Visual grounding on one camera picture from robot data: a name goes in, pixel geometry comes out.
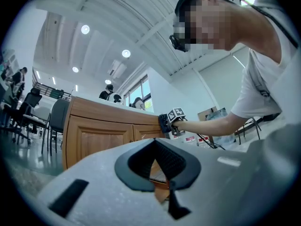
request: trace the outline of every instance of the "neck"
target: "neck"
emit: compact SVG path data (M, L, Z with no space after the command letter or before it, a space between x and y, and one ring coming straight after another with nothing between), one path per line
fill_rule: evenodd
M253 8L238 7L237 13L238 16L235 16L237 41L280 63L280 41L266 17Z

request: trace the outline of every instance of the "headset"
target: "headset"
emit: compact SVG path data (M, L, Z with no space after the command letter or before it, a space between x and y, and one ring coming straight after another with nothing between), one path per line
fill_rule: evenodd
M180 4L180 6L178 7L177 11L175 11L175 13L180 11L180 8L183 6L183 4L185 2L187 2L188 0L183 0L182 3ZM298 47L298 43L295 41L295 39L286 31L286 29L270 14L268 14L267 12L261 10L259 7L249 3L246 0L239 0L244 1L245 3L247 3L250 7L254 8L256 11L260 12L261 14L263 14L264 16L268 17L269 19L271 19L276 25L277 27L283 32L283 34L288 38L288 40L297 48ZM189 50L185 48L185 43L181 43L180 39L175 35L172 34L169 36L169 40L172 44L172 46L174 47L174 49L182 51L182 52L188 52Z

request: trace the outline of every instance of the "ceiling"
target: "ceiling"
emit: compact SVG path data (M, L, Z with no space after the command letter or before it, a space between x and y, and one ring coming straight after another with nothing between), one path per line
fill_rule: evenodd
M172 48L169 35L178 0L34 1L37 8L49 11L35 54L35 67L49 74L62 77L76 66L81 80L103 86L112 63L118 61L127 67L112 80L118 88L139 66L149 65L171 81L179 71L202 64L207 56L204 51L182 53ZM90 27L87 35L80 31L84 24ZM130 59L122 57L124 49L131 51ZM228 53L211 51L206 60L214 58L212 54Z

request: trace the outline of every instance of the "floor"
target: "floor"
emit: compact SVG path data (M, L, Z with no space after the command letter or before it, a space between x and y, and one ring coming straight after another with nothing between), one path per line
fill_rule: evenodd
M259 124L262 131L259 132L261 139L264 139L272 131L283 127L285 121L282 115L275 120L269 122L261 122ZM1 152L4 156L4 161L8 167L11 177L16 182L20 190L36 196L39 191L48 184L57 175L62 173L62 151L60 141L57 144L57 153L55 153L55 144L52 144L52 156L47 152L47 144L44 145L44 153L41 154L42 138L38 135L31 134L32 143L27 146L27 141L24 140L20 145L12 142L11 134L4 132L0 133ZM243 134L241 137L241 145L237 136L237 142L228 146L228 150L246 152L250 143L258 139L255 128L246 132L246 137Z

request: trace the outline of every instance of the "window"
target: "window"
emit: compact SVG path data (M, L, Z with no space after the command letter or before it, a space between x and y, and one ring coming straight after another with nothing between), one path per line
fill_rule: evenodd
M151 90L149 80L147 76L142 78L137 84L135 84L125 95L124 103L129 106L129 103L133 103L137 97L140 97L145 105L145 110L154 112L151 100Z

